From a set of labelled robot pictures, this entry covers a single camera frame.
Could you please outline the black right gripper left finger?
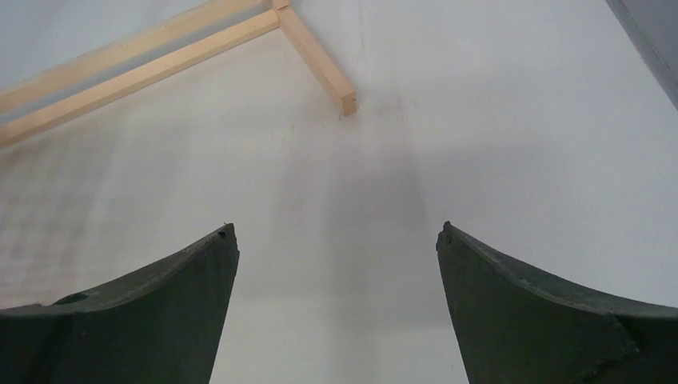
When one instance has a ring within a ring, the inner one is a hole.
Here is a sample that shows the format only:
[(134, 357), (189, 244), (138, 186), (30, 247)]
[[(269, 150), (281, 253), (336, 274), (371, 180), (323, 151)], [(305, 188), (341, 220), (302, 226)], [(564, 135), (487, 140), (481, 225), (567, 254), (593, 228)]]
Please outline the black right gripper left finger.
[(209, 382), (239, 256), (226, 224), (51, 305), (2, 310), (2, 382)]

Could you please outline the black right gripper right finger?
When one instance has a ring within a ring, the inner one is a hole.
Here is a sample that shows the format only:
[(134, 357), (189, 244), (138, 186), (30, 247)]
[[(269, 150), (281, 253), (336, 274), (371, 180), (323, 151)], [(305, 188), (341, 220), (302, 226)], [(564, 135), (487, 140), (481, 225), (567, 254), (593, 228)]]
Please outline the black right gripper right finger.
[(676, 382), (676, 308), (570, 282), (450, 223), (436, 249), (471, 383)]

